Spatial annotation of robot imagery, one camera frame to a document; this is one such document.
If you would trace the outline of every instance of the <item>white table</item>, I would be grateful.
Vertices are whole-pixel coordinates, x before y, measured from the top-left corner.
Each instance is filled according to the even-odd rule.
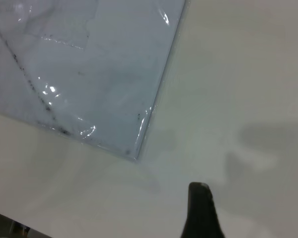
[[[298,0],[193,0],[135,164],[0,116],[0,213],[53,238],[298,238]]]

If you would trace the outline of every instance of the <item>plastic bag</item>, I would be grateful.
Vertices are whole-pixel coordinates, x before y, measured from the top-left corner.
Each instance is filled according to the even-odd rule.
[[[99,0],[84,51],[0,36],[0,113],[136,159],[183,4]]]

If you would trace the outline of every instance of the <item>white surface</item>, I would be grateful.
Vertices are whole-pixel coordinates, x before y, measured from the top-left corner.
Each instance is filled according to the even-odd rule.
[[[29,20],[44,39],[1,34],[0,113],[136,159],[184,0],[64,2]],[[84,51],[48,39],[81,35]]]
[[[298,238],[298,0],[251,2],[192,2],[137,164],[0,116],[0,213],[174,238],[203,181],[228,238]]]

